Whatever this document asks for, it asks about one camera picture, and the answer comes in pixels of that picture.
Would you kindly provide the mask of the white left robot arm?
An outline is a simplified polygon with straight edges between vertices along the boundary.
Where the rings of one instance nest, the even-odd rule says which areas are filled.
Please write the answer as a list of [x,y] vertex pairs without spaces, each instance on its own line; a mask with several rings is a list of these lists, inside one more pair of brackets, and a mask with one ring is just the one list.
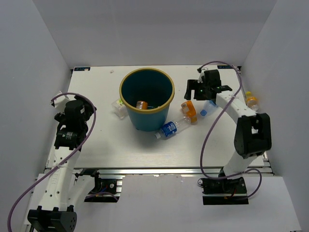
[[80,94],[59,94],[64,97],[58,101],[52,98],[52,105],[58,109],[55,115],[58,122],[55,153],[52,169],[38,182],[47,179],[45,192],[36,209],[30,209],[27,220],[38,232],[72,232],[77,224],[77,203],[84,200],[88,191],[96,193],[101,190],[102,181],[95,177],[83,177],[77,187],[69,190],[75,163],[81,153],[82,146],[89,138],[93,127],[87,121],[96,117],[93,103]]

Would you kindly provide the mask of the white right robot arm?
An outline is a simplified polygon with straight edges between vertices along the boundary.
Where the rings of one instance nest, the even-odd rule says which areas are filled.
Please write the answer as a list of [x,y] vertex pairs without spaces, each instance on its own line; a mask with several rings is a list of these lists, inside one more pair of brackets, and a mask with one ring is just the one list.
[[199,78],[189,79],[184,98],[197,101],[210,100],[227,113],[236,124],[235,151],[218,177],[218,188],[225,193],[235,188],[235,178],[245,173],[247,167],[264,152],[271,149],[270,117],[258,113],[237,98],[228,85],[222,85],[218,70],[198,69]]

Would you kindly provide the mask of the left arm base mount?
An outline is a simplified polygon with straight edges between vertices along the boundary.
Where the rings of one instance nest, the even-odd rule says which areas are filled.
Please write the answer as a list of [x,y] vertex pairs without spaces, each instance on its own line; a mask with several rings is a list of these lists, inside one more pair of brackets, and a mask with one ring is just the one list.
[[101,177],[97,169],[82,169],[76,178],[80,176],[91,176],[94,179],[94,188],[89,191],[85,202],[89,203],[116,203],[119,200],[117,195],[117,182],[115,178]]

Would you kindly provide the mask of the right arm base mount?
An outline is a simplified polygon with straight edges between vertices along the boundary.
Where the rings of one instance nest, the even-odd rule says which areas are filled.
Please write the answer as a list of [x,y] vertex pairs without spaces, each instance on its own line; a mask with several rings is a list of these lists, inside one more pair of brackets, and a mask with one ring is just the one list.
[[203,205],[247,205],[247,189],[243,177],[237,179],[213,180],[200,178]]

